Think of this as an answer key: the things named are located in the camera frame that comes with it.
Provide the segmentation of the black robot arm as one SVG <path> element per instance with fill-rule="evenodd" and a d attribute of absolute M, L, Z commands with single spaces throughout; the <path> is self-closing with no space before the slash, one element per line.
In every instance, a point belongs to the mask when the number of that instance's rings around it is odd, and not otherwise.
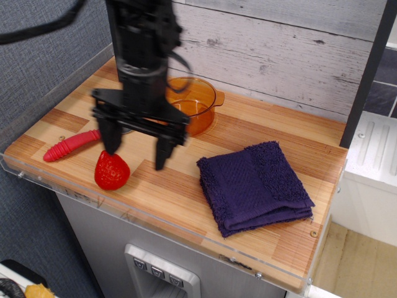
<path fill-rule="evenodd" d="M 168 59 L 181 44 L 182 28 L 171 1 L 107 1 L 122 89 L 95 89 L 93 109 L 108 154 L 122 142 L 123 129 L 157 138 L 155 165 L 164 167 L 183 145 L 189 116 L 166 99 Z"/>

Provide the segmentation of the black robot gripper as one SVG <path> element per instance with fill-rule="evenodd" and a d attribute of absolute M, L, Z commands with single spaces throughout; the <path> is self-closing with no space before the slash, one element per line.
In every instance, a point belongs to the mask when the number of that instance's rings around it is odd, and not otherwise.
<path fill-rule="evenodd" d="M 157 108 L 166 102 L 167 64 L 161 63 L 155 68 L 121 64 L 118 71 L 122 89 L 92 91 L 96 101 L 93 113 L 105 150 L 110 155 L 116 153 L 122 142 L 123 128 L 157 137 L 155 169 L 162 170 L 174 148 L 186 140 L 178 134 L 183 130 L 174 122 L 167 126 L 145 119 L 157 115 Z"/>

